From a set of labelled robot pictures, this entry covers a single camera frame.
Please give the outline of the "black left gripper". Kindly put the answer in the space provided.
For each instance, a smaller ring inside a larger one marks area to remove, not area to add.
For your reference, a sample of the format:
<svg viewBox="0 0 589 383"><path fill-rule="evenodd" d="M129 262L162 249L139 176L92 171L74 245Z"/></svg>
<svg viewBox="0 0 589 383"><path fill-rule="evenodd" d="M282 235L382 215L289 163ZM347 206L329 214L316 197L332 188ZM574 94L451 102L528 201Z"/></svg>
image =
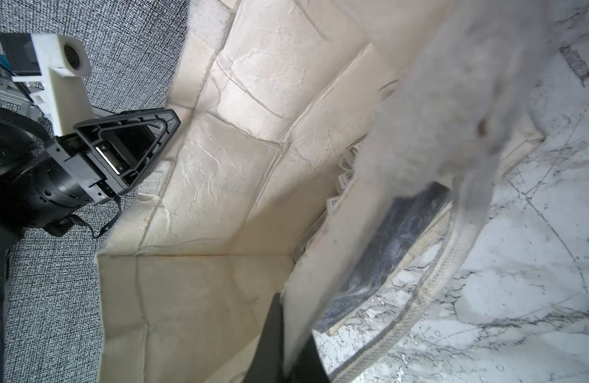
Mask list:
<svg viewBox="0 0 589 383"><path fill-rule="evenodd" d="M35 174L41 215L55 225L87 204L104 204L141 184L175 137L181 120L172 109L145 109L82 121L55 137Z"/></svg>

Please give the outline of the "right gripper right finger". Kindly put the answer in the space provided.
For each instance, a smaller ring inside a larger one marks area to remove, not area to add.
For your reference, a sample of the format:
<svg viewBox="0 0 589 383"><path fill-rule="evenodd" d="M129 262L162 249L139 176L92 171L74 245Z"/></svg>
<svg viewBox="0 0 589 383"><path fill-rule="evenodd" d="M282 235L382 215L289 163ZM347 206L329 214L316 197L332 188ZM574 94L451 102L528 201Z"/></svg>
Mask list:
<svg viewBox="0 0 589 383"><path fill-rule="evenodd" d="M330 383L321 363L313 335L310 335L303 346L286 381L290 383Z"/></svg>

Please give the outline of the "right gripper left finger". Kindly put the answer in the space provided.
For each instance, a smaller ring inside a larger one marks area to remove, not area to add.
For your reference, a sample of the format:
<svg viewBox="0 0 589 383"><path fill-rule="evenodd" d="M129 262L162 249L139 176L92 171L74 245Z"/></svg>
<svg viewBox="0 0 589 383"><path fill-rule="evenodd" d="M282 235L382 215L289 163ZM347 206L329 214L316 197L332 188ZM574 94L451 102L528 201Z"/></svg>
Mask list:
<svg viewBox="0 0 589 383"><path fill-rule="evenodd" d="M280 293L270 304L259 343L243 383L281 383L283 373L283 308Z"/></svg>

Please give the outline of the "beige canvas tote bag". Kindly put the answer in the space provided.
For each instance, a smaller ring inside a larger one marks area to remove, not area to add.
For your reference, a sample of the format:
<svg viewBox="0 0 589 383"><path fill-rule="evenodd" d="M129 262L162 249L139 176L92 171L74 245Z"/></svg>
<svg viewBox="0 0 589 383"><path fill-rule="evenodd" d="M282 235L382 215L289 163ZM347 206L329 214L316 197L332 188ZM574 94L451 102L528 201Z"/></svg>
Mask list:
<svg viewBox="0 0 589 383"><path fill-rule="evenodd" d="M476 242L548 37L544 1L243 1L168 158L96 261L102 382L201 382L285 310L288 370L400 197L452 177L449 233L400 322L418 321ZM338 161L366 135L337 196Z"/></svg>

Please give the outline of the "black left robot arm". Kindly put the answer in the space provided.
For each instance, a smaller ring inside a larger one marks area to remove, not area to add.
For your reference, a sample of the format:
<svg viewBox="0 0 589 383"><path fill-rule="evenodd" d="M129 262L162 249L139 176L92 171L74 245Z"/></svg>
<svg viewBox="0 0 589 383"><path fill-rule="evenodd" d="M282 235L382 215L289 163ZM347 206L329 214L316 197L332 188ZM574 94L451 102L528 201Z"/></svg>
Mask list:
<svg viewBox="0 0 589 383"><path fill-rule="evenodd" d="M80 208L119 203L149 176L180 124L171 109L146 109L48 133L0 107L0 381L10 248L28 228L63 236L83 224Z"/></svg>

